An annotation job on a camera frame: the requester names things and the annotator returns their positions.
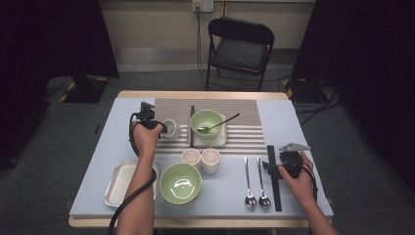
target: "rectangular tray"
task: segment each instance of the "rectangular tray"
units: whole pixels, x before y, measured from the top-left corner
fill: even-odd
[[[105,203],[107,205],[112,207],[119,207],[121,205],[136,166],[137,161],[123,161],[116,166],[105,194]],[[154,198],[156,198],[161,169],[158,164],[153,163],[153,170],[157,174],[156,181],[153,183]]]

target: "spoon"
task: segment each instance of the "spoon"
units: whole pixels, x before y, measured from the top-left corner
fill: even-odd
[[[251,194],[250,187],[250,173],[248,172],[248,159],[245,157],[245,173],[247,174],[247,184],[248,184],[248,196],[245,198],[245,204],[248,208],[256,207],[256,198]]]
[[[227,122],[227,121],[229,121],[229,120],[231,120],[231,119],[233,119],[233,118],[236,118],[238,115],[239,115],[239,113],[235,114],[235,115],[234,115],[234,116],[232,116],[231,118],[228,118],[228,119],[226,119],[225,121],[223,121],[223,122],[221,122],[221,123],[219,123],[219,124],[217,124],[217,125],[214,125],[214,126],[212,126],[212,127],[199,127],[199,128],[198,128],[198,132],[199,132],[199,133],[208,133],[210,129],[212,129],[212,128],[214,128],[214,127],[217,127],[217,126],[219,126],[219,125],[221,125],[221,124],[223,124],[223,123],[225,123],[225,122]]]
[[[262,192],[262,196],[259,197],[259,205],[264,209],[269,209],[271,207],[271,200],[265,196],[263,191],[263,184],[262,184],[262,173],[260,172],[260,162],[259,158],[256,158],[256,163],[258,165],[258,173],[259,173],[259,182],[260,182],[260,191]]]

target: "light green bowl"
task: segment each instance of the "light green bowl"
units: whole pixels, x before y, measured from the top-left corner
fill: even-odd
[[[201,187],[201,174],[190,164],[173,164],[160,179],[162,196],[174,205],[190,203],[198,196]]]
[[[219,134],[223,125],[210,129],[207,133],[198,132],[200,127],[213,127],[223,122],[220,113],[213,110],[200,110],[195,112],[190,118],[190,125],[196,137],[202,140],[214,139]]]

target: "light blue tabletop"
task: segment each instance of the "light blue tabletop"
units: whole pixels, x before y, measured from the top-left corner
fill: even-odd
[[[137,160],[128,142],[128,121],[132,113],[139,111],[142,101],[155,104],[156,99],[115,99],[90,165],[73,202],[70,215],[112,216],[114,214],[115,208],[105,203],[105,194],[117,164],[126,160]],[[288,143],[307,145],[291,101],[257,100],[256,103],[265,144],[273,145],[277,155],[278,148]],[[309,151],[306,153],[312,159],[311,153]],[[266,155],[249,157],[252,192],[258,198],[261,191],[255,157],[266,162],[268,160]],[[180,156],[178,154],[156,155],[155,162],[161,166],[161,172],[163,172],[168,166],[179,163]],[[333,211],[324,194],[316,168],[314,174],[319,189],[318,205],[325,215],[332,216]],[[282,211],[275,211],[274,207],[269,210],[261,207],[248,209],[244,205],[248,193],[244,156],[222,155],[217,174],[207,175],[201,171],[201,175],[203,179],[202,190],[198,197],[185,207],[171,205],[161,196],[159,191],[156,196],[156,217],[304,217],[300,205],[292,196],[284,180],[279,181]],[[271,179],[264,170],[262,170],[262,177],[265,194],[271,198],[273,203]]]

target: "striped mat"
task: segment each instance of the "striped mat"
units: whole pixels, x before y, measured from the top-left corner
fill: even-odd
[[[157,120],[173,119],[182,128],[181,136],[176,140],[162,138],[157,154],[181,154],[189,148],[188,129],[191,106],[195,112],[203,109],[215,110],[226,118],[241,113],[230,120],[225,131],[214,141],[195,139],[194,148],[202,151],[212,147],[219,149],[221,155],[248,156],[266,155],[262,126],[255,100],[206,100],[206,99],[156,99]]]

